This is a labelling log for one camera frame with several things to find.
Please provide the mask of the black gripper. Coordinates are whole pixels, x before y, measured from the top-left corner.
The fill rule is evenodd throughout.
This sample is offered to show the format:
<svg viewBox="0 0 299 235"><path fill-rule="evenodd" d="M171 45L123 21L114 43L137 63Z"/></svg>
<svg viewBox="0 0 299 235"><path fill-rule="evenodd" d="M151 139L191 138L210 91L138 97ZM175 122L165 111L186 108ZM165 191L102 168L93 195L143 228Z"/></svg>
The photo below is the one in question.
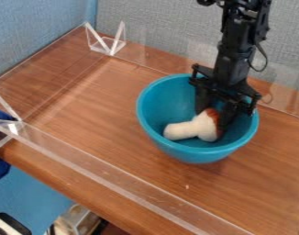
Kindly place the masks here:
<svg viewBox="0 0 299 235"><path fill-rule="evenodd" d="M254 114L262 94L243 80L233 86L215 81L214 70L198 63L191 66L193 74L189 83L195 87L195 111L198 114L213 105L217 98L226 102L219 109L218 129L222 134L229 130L231 123L241 112Z"/></svg>

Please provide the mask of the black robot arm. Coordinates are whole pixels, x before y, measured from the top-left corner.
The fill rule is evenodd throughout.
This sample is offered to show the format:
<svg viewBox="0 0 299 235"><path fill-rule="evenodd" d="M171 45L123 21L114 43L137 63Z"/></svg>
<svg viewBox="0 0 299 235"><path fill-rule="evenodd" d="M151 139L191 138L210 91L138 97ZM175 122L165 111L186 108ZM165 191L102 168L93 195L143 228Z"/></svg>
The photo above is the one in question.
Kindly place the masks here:
<svg viewBox="0 0 299 235"><path fill-rule="evenodd" d="M262 94L249 85L250 70L262 72L253 65L255 52L269 60L261 43L266 40L269 14L273 0L197 0L202 6L222 8L222 39L218 43L215 68L195 63L189 83L195 87L195 112L201 114L214 101L223 103L219 111L218 130L227 131L241 113L254 115Z"/></svg>

